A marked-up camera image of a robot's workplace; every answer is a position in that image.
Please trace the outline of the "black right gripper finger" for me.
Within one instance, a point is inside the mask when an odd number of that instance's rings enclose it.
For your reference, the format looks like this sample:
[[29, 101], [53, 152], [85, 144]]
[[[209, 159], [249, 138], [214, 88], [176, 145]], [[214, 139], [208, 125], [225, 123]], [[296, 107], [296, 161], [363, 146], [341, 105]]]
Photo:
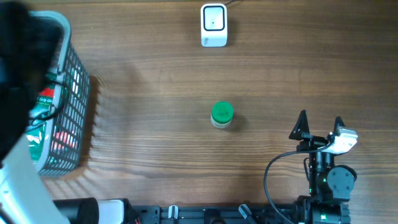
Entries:
[[335, 123], [334, 123], [333, 132], [334, 132], [334, 133], [338, 133], [340, 127], [345, 127], [345, 124], [344, 124], [344, 122], [343, 122], [341, 116], [337, 116], [337, 117], [335, 118]]
[[305, 140], [310, 139], [310, 129], [308, 125], [308, 118], [306, 110], [302, 110], [298, 116], [296, 125], [289, 135], [292, 140]]

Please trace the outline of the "green lid plastic jar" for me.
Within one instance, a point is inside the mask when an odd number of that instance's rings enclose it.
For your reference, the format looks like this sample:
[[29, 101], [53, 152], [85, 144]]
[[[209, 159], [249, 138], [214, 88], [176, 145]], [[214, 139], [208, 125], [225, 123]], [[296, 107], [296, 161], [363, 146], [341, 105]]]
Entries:
[[219, 101], [213, 105], [211, 110], [211, 123], [218, 129], [227, 128], [234, 117], [234, 108], [227, 101]]

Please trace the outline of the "green 3M gloves package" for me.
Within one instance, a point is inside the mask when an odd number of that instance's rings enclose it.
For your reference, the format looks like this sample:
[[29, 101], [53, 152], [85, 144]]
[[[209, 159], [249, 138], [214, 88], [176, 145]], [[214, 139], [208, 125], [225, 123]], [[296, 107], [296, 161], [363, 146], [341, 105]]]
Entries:
[[39, 93], [36, 104], [30, 111], [31, 120], [25, 131], [25, 136], [29, 142], [30, 156], [34, 163], [40, 159], [44, 142], [49, 137], [46, 134], [47, 120], [44, 120], [44, 118], [54, 114], [58, 108], [58, 105], [53, 103], [58, 75], [48, 73], [45, 77], [50, 81], [46, 83], [44, 89]]

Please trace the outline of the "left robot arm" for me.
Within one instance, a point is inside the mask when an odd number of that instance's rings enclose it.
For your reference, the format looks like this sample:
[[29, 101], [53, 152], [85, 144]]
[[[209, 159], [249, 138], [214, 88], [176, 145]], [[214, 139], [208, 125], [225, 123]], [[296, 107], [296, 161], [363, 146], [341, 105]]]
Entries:
[[22, 136], [30, 111], [50, 80], [66, 29], [45, 22], [18, 1], [1, 3], [1, 219], [5, 223], [129, 223], [121, 199], [54, 202], [29, 159]]

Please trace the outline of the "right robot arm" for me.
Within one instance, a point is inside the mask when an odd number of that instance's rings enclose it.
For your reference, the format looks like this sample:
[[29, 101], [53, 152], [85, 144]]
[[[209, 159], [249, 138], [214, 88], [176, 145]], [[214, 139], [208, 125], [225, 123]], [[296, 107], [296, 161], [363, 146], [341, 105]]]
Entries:
[[309, 196], [299, 196], [292, 212], [294, 223], [350, 224], [348, 208], [357, 173], [346, 165], [336, 165], [335, 157], [346, 154], [358, 142], [356, 131], [336, 117], [334, 130], [326, 137], [310, 134], [307, 113], [301, 111], [290, 139], [297, 140], [297, 152], [309, 155], [305, 172]]

